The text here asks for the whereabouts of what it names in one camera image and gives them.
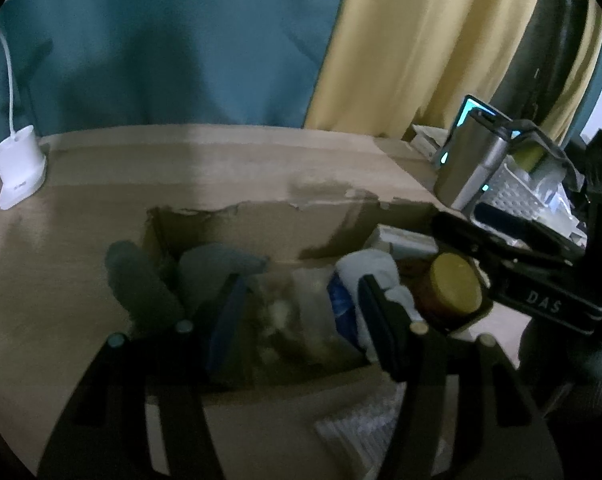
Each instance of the cardboard box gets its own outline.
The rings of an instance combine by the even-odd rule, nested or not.
[[[268,256],[274,264],[302,264],[361,249],[380,223],[428,234],[436,211],[431,203],[372,199],[303,206],[241,203],[215,212],[156,208],[148,214],[142,245],[157,264],[167,253],[178,258],[212,241]],[[295,386],[205,396],[210,432],[226,477],[349,478],[312,425],[360,402],[381,380],[380,369],[369,365]],[[158,427],[158,414],[148,412],[148,428],[152,425]],[[156,439],[155,431],[148,434],[150,441]],[[154,463],[166,472],[160,453]]]

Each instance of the table surface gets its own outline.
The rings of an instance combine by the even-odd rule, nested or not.
[[[127,327],[103,259],[113,241],[140,240],[149,208],[342,198],[351,189],[435,202],[425,189],[430,165],[400,140],[185,124],[42,142],[43,187],[0,210],[0,431],[31,470],[98,348]]]

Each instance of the wooden table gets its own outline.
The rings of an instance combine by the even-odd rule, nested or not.
[[[0,210],[0,431],[35,470],[98,348],[124,330],[103,264],[157,205],[299,203],[361,189],[435,201],[430,165],[400,140],[250,126],[132,126],[46,137],[44,186]]]

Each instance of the white cable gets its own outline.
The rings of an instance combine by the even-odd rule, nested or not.
[[[3,32],[0,28],[0,41],[3,47],[3,51],[5,53],[5,61],[8,64],[8,87],[10,88],[10,111],[9,111],[9,121],[10,121],[10,136],[12,139],[16,137],[16,132],[14,131],[14,83],[12,81],[12,58],[10,57],[10,50],[8,48],[8,41],[5,39]]]

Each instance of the yellow lid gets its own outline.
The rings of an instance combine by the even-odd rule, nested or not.
[[[430,267],[430,280],[439,303],[451,313],[467,316],[481,306],[481,284],[472,266],[462,257],[440,254]]]

